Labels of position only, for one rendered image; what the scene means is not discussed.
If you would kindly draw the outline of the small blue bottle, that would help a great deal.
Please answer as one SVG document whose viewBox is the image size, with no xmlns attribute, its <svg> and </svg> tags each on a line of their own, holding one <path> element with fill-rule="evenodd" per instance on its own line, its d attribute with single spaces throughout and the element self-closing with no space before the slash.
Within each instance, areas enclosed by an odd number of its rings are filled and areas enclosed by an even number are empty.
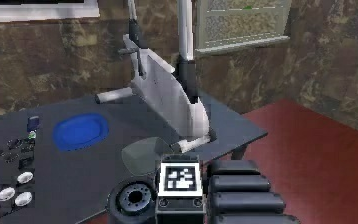
<svg viewBox="0 0 358 224">
<path fill-rule="evenodd" d="M 35 139 L 37 137 L 37 132 L 40 127 L 40 117 L 32 116 L 27 120 L 27 132 L 29 139 Z"/>
</svg>

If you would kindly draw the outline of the white framed window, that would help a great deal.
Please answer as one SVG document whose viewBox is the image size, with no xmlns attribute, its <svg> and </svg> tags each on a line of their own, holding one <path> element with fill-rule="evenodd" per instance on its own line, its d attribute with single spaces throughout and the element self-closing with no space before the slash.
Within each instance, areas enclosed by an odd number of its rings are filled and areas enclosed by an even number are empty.
<svg viewBox="0 0 358 224">
<path fill-rule="evenodd" d="M 83 0 L 82 3 L 0 5 L 0 23 L 99 16 L 98 0 Z"/>
</svg>

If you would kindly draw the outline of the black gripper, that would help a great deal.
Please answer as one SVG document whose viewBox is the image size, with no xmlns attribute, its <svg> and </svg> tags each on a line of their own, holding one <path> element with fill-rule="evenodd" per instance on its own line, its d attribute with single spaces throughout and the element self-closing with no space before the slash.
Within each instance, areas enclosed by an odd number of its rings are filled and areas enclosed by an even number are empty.
<svg viewBox="0 0 358 224">
<path fill-rule="evenodd" d="M 107 224 L 155 224 L 157 193 L 152 179 L 126 179 L 107 197 Z"/>
</svg>

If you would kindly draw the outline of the white and black machine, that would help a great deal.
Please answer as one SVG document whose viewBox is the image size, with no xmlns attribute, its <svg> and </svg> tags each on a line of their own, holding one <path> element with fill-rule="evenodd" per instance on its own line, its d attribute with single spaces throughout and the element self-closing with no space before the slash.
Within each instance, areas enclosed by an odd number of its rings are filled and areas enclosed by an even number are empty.
<svg viewBox="0 0 358 224">
<path fill-rule="evenodd" d="M 96 95 L 99 104 L 137 95 L 180 136 L 174 145 L 181 153 L 212 141 L 212 129 L 200 98 L 194 60 L 193 13 L 191 0 L 177 0 L 179 56 L 169 64 L 150 49 L 142 35 L 135 0 L 127 0 L 129 32 L 119 51 L 132 61 L 134 77 L 130 86 Z"/>
</svg>

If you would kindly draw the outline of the blue plate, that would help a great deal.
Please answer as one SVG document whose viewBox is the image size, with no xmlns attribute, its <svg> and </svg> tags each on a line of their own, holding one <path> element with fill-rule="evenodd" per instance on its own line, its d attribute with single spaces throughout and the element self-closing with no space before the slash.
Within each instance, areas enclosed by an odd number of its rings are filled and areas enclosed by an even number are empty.
<svg viewBox="0 0 358 224">
<path fill-rule="evenodd" d="M 98 113 L 85 113 L 58 122 L 53 142 L 60 151 L 75 151 L 103 141 L 109 133 L 107 119 Z"/>
</svg>

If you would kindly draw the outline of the dark grey table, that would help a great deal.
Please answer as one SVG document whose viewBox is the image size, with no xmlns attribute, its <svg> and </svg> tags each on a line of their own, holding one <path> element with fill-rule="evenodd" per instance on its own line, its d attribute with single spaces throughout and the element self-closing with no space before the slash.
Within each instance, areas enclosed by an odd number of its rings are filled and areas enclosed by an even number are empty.
<svg viewBox="0 0 358 224">
<path fill-rule="evenodd" d="M 201 100 L 216 140 L 190 153 L 198 154 L 204 162 L 267 135 L 211 96 L 201 93 Z M 60 151 L 53 142 L 55 125 L 85 113 L 104 116 L 108 136 L 86 149 Z M 102 212 L 111 189 L 132 175 L 122 162 L 122 148 L 148 137 L 159 137 L 170 145 L 180 140 L 174 129 L 137 96 L 114 104 L 97 104 L 93 96 L 85 96 L 0 116 L 0 146 L 25 137 L 30 116 L 40 117 L 35 146 L 36 202 L 32 210 L 15 215 L 19 224 L 75 224 Z"/>
</svg>

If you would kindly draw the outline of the grey bowl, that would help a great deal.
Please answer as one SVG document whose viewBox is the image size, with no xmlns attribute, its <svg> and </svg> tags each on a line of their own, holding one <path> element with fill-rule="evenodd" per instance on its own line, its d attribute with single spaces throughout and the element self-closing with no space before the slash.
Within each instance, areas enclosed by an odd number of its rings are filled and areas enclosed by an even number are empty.
<svg viewBox="0 0 358 224">
<path fill-rule="evenodd" d="M 159 137 L 136 141 L 121 150 L 122 161 L 134 176 L 143 176 L 156 171 L 156 163 L 173 149 Z"/>
</svg>

